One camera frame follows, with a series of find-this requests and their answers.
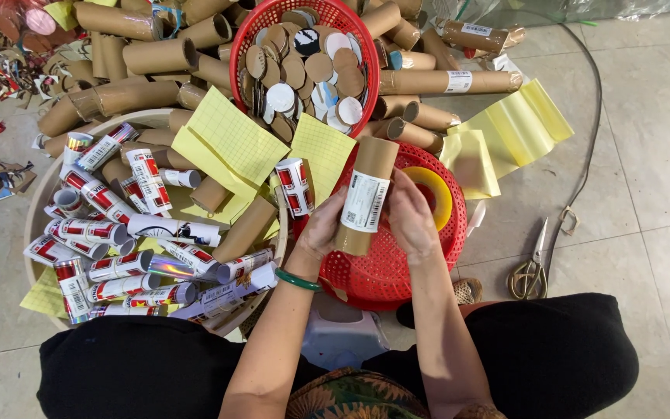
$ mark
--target bracelet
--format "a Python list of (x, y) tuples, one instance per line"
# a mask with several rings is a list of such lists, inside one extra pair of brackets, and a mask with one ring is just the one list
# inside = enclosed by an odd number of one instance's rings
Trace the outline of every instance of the bracelet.
[(308, 289), (309, 291), (322, 290), (322, 286), (317, 282), (310, 282), (307, 280), (303, 280), (302, 278), (295, 277), (292, 274), (289, 274), (288, 272), (285, 272), (283, 269), (280, 268), (275, 269), (275, 276), (278, 277), (278, 279), (284, 280), (290, 284), (298, 286), (299, 288)]

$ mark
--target tiled floor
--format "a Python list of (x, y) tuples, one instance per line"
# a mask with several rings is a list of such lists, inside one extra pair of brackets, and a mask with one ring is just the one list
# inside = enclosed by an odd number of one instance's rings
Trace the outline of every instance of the tiled floor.
[[(640, 357), (635, 389), (597, 417), (670, 417), (670, 14), (630, 23), (570, 25), (601, 70), (604, 109), (591, 177), (575, 204), (582, 224), (561, 235), (550, 294), (600, 291), (619, 300), (629, 337)], [(479, 277), (485, 300), (505, 299), (505, 276), (526, 256), (544, 217), (555, 218), (582, 173), (594, 113), (594, 82), (585, 56), (557, 26), (528, 31), (511, 50), (514, 62), (538, 78), (575, 132), (548, 156), (499, 182), (503, 195), (488, 212), (452, 272)], [(467, 119), (502, 95), (427, 99)], [(42, 174), (49, 159), (30, 148), (35, 109), (0, 107), (7, 131), (0, 157), (32, 160)], [(34, 187), (0, 203), (0, 419), (42, 417), (35, 399), (40, 381), (38, 345), (57, 330), (51, 321), (19, 308), (28, 289), (22, 269), (22, 225)], [(470, 202), (470, 212), (475, 203)], [(393, 348), (414, 333), (383, 313)]]

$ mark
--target black pants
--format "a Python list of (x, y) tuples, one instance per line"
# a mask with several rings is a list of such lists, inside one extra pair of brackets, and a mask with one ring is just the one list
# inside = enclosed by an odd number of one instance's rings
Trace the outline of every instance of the black pants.
[[(493, 401), (509, 418), (586, 417), (637, 380), (637, 354), (614, 297), (495, 303), (465, 322)], [(51, 419), (216, 417), (243, 348), (185, 320), (99, 318), (43, 343), (37, 396)], [(415, 346), (371, 358), (363, 369), (425, 402)], [(301, 357), (293, 391), (326, 372)]]

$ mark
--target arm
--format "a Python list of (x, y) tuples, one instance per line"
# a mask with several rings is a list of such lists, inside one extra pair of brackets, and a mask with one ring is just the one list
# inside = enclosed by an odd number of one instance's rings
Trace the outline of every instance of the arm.
[(394, 178), (389, 223), (407, 253), (428, 408), (433, 418), (449, 419), (467, 405), (493, 403), (488, 378), (454, 299), (428, 203), (402, 171)]
[[(334, 249), (338, 213), (344, 203), (342, 189), (311, 215), (285, 264), (286, 272), (317, 281), (322, 257)], [(219, 419), (284, 417), (313, 295), (278, 281), (231, 376)]]

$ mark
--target plastic stool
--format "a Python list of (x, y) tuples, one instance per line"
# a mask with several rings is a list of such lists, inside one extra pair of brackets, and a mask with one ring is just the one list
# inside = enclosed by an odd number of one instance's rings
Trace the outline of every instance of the plastic stool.
[(312, 364), (332, 371), (342, 367), (360, 368), (362, 362), (385, 353), (389, 343), (378, 320), (374, 319), (376, 314), (367, 311), (361, 314), (359, 321), (337, 323), (323, 319), (312, 309), (304, 332), (302, 355)]

